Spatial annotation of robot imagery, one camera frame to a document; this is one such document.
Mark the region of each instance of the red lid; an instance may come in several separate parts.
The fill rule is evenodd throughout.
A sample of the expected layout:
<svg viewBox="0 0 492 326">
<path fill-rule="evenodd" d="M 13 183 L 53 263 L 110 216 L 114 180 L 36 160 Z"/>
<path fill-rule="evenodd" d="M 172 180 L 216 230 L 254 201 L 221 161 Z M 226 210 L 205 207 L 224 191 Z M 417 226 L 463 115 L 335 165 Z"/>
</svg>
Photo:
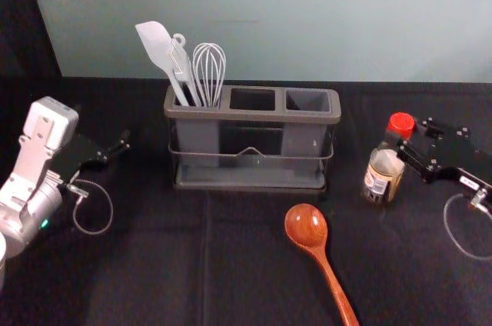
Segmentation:
<svg viewBox="0 0 492 326">
<path fill-rule="evenodd" d="M 408 113 L 398 112 L 391 115 L 386 129 L 396 132 L 403 139 L 408 139 L 410 136 L 412 136 L 414 127 L 415 121 L 412 116 L 410 116 Z"/>
</svg>

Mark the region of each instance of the cable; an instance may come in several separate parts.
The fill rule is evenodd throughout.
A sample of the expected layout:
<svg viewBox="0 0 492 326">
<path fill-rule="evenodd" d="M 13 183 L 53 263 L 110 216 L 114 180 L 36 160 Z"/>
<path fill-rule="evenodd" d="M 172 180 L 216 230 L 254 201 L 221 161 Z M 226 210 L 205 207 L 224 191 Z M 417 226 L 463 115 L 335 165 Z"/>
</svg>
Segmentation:
<svg viewBox="0 0 492 326">
<path fill-rule="evenodd" d="M 449 208 L 450 204 L 453 201 L 455 201 L 458 198 L 462 198 L 463 196 L 464 196 L 463 194 L 453 195 L 452 197 L 447 199 L 446 204 L 444 205 L 443 220 L 444 220 L 444 227 L 446 228 L 447 234 L 449 235 L 449 237 L 453 241 L 454 245 L 456 245 L 457 248 L 461 251 L 461 253 L 463 253 L 467 257 L 472 258 L 476 261 L 491 261 L 492 255 L 482 257 L 482 256 L 478 256 L 475 254 L 471 254 L 469 251 L 466 251 L 465 249 L 463 249 L 463 247 L 460 245 L 460 243 L 458 243 L 458 240 L 454 237 L 454 235 L 451 233 L 451 230 L 449 229 L 449 224 L 447 223 L 447 209 Z M 484 213 L 492 221 L 492 215 L 490 214 L 490 212 L 484 212 Z"/>
<path fill-rule="evenodd" d="M 87 235 L 100 235 L 100 234 L 105 233 L 111 227 L 111 224 L 113 222 L 113 201 L 111 200 L 111 197 L 109 196 L 108 192 L 102 186 L 100 186 L 99 184 L 97 184 L 93 181 L 84 180 L 82 178 L 77 178 L 73 182 L 77 182 L 77 181 L 83 182 L 85 184 L 93 185 L 96 188 L 99 188 L 106 195 L 106 198 L 108 199 L 108 203 L 109 203 L 109 220 L 108 220 L 108 223 L 106 224 L 106 226 L 104 226 L 101 230 L 97 230 L 97 231 L 86 230 L 77 221 L 77 210 L 78 210 L 78 206 L 80 205 L 80 202 L 78 202 L 75 204 L 74 211 L 71 213 L 71 216 L 74 220 L 75 227 Z"/>
</svg>

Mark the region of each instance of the light blue wall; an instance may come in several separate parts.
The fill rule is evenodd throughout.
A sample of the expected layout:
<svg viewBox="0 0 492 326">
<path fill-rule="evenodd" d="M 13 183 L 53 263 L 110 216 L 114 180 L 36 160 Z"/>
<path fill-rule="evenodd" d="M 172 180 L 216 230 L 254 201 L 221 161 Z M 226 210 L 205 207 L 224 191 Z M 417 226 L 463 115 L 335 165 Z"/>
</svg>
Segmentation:
<svg viewBox="0 0 492 326">
<path fill-rule="evenodd" d="M 158 78 L 134 25 L 222 45 L 226 78 L 492 81 L 492 0 L 38 0 L 63 75 Z"/>
</svg>

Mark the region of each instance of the whisk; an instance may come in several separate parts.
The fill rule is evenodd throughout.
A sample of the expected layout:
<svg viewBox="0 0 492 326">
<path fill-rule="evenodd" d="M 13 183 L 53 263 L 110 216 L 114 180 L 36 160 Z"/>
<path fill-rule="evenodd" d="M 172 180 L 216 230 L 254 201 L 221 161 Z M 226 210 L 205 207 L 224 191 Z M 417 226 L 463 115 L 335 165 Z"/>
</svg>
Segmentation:
<svg viewBox="0 0 492 326">
<path fill-rule="evenodd" d="M 224 50 L 214 43 L 197 45 L 193 51 L 193 77 L 203 105 L 218 105 L 224 76 Z"/>
</svg>

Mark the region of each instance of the white spatula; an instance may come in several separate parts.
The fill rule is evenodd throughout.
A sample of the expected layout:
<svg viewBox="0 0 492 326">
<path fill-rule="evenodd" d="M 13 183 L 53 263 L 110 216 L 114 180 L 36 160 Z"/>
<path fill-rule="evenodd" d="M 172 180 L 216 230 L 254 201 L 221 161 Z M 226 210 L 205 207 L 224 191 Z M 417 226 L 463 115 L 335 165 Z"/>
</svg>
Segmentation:
<svg viewBox="0 0 492 326">
<path fill-rule="evenodd" d="M 166 28 L 156 21 L 143 22 L 135 25 L 135 28 L 152 63 L 169 77 L 179 103 L 181 105 L 189 105 L 183 89 L 175 77 L 172 60 L 168 56 L 172 38 Z"/>
</svg>

